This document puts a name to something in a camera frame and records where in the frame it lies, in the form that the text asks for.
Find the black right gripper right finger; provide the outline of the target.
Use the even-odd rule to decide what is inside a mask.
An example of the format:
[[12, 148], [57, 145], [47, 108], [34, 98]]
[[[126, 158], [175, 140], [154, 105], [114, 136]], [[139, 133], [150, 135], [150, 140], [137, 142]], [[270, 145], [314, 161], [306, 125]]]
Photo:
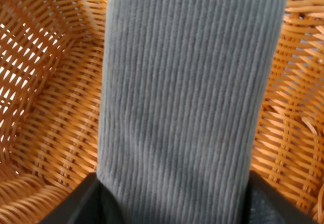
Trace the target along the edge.
[[249, 176], [242, 222], [315, 223], [254, 171]]

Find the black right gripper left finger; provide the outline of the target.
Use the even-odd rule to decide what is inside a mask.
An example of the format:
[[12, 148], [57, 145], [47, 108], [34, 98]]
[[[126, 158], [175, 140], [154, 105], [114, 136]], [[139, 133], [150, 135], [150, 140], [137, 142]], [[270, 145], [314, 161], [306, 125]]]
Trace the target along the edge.
[[96, 173], [90, 173], [40, 223], [125, 223], [125, 220], [114, 196]]

